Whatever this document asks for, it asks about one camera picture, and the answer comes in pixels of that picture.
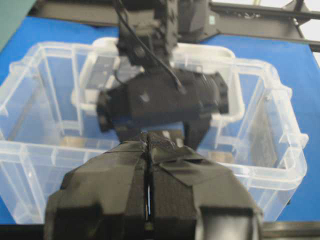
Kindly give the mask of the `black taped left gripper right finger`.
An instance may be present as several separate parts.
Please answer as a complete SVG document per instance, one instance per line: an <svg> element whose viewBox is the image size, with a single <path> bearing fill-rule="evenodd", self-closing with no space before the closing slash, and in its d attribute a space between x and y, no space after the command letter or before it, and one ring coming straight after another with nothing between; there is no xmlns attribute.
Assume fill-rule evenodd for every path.
<svg viewBox="0 0 320 240"><path fill-rule="evenodd" d="M188 146L146 137L156 240L260 240L263 211L233 172Z"/></svg>

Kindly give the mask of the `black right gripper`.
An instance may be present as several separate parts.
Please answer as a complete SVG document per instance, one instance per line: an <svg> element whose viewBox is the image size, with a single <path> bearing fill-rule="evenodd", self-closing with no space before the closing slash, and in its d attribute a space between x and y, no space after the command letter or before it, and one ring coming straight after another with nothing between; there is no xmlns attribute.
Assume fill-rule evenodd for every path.
<svg viewBox="0 0 320 240"><path fill-rule="evenodd" d="M102 90L96 103L100 130L184 122L184 144L197 150L211 127L212 114L229 113L228 86L219 72L174 72L184 92L162 71L139 73L124 84Z"/></svg>

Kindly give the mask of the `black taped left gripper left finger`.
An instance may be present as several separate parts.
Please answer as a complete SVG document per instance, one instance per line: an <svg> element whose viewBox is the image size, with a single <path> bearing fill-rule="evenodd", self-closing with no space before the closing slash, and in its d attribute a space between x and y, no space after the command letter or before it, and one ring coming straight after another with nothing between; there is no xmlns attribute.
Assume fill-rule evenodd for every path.
<svg viewBox="0 0 320 240"><path fill-rule="evenodd" d="M48 197L46 240L142 240L147 134L120 143L67 172Z"/></svg>

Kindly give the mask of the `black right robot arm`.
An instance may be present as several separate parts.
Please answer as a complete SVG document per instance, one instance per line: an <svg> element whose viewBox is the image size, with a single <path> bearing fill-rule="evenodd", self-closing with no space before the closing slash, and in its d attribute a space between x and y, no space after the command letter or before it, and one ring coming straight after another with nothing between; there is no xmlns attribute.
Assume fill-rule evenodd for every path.
<svg viewBox="0 0 320 240"><path fill-rule="evenodd" d="M192 27L193 2L116 0L118 52L144 71L99 93L100 129L116 131L120 141L143 127L183 123L184 145L154 133L141 135L145 191L156 240L259 240L262 212L226 167L196 150L213 114L229 112L228 86L220 75L170 65L179 28Z"/></svg>

